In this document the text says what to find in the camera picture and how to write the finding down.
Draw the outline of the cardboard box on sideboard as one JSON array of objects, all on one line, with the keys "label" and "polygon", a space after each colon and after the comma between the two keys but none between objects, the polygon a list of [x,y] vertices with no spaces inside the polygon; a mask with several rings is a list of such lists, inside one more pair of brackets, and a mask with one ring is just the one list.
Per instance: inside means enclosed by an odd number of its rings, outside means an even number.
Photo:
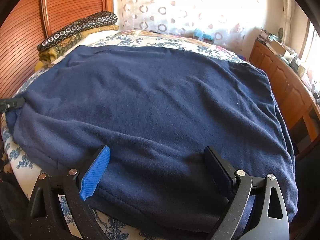
[{"label": "cardboard box on sideboard", "polygon": [[281,43],[276,40],[273,40],[270,43],[271,48],[280,56],[284,56],[286,53],[286,49],[283,47]]}]

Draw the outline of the long wooden sideboard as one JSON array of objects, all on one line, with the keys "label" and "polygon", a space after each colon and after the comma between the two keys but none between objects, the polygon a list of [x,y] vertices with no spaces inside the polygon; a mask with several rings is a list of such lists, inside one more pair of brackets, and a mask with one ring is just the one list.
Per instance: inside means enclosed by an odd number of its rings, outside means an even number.
[{"label": "long wooden sideboard", "polygon": [[319,142],[319,106],[314,97],[293,69],[259,39],[249,62],[267,74],[293,143],[299,154],[308,153]]}]

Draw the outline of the wooden louvred wardrobe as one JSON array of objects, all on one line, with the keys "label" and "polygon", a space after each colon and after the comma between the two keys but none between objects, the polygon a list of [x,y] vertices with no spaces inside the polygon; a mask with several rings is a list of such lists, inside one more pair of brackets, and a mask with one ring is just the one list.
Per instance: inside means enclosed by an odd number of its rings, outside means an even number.
[{"label": "wooden louvred wardrobe", "polygon": [[67,24],[103,10],[113,11],[113,0],[1,1],[7,16],[1,21],[1,98],[13,96],[33,74],[37,45]]}]

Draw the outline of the turquoise item by curtain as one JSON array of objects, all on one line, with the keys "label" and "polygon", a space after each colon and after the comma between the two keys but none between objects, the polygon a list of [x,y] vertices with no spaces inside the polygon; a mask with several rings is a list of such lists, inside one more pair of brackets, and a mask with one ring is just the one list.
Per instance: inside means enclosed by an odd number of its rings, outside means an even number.
[{"label": "turquoise item by curtain", "polygon": [[207,34],[204,31],[201,31],[200,29],[194,30],[193,38],[199,41],[210,43],[210,44],[213,44],[215,41],[215,38],[213,35]]}]

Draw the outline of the black circle-patterned folded cloth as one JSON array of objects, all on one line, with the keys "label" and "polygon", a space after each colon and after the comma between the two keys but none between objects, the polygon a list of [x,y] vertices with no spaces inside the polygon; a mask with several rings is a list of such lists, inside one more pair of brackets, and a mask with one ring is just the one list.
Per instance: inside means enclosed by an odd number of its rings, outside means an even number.
[{"label": "black circle-patterned folded cloth", "polygon": [[70,23],[69,25],[61,28],[56,31],[48,38],[43,40],[38,46],[37,50],[43,52],[49,48],[52,48],[54,45],[57,45],[61,41],[64,41],[67,38],[72,37],[83,31],[95,29],[98,27],[105,27],[115,25],[118,21],[118,17],[115,13],[110,11],[100,11],[95,14],[89,15],[85,18],[76,20],[75,22]]}]

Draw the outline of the sheer circle-patterned curtain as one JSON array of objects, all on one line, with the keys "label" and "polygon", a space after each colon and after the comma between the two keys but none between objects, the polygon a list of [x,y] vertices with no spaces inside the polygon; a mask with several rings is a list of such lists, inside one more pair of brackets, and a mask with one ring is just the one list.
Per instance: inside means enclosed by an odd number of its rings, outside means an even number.
[{"label": "sheer circle-patterned curtain", "polygon": [[263,0],[118,0],[124,29],[190,35],[200,29],[223,42],[242,39],[255,24],[248,15]]}]

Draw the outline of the colourful floral navy-edged blanket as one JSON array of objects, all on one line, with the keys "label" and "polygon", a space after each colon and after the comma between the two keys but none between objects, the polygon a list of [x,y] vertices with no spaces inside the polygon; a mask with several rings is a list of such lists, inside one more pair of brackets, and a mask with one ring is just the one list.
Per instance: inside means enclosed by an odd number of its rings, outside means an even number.
[{"label": "colourful floral navy-edged blanket", "polygon": [[202,54],[219,60],[246,63],[247,61],[236,53],[221,46],[208,44],[193,38],[158,34],[151,31],[131,30],[117,33],[122,46],[129,47],[161,47]]}]

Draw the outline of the yellow patterned folded cloth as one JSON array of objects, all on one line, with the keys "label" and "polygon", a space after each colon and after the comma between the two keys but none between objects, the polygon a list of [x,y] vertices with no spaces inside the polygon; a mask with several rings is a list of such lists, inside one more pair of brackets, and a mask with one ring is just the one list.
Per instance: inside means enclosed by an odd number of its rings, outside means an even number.
[{"label": "yellow patterned folded cloth", "polygon": [[103,27],[97,27],[82,31],[78,34],[74,34],[71,37],[63,38],[62,41],[57,41],[57,44],[49,45],[49,48],[40,49],[39,51],[39,61],[35,66],[35,71],[40,70],[44,66],[50,65],[53,61],[63,56],[67,51],[73,48],[76,45],[79,45],[80,42],[86,39],[90,35],[96,33],[101,34],[104,31],[118,31],[118,25],[109,25]]}]

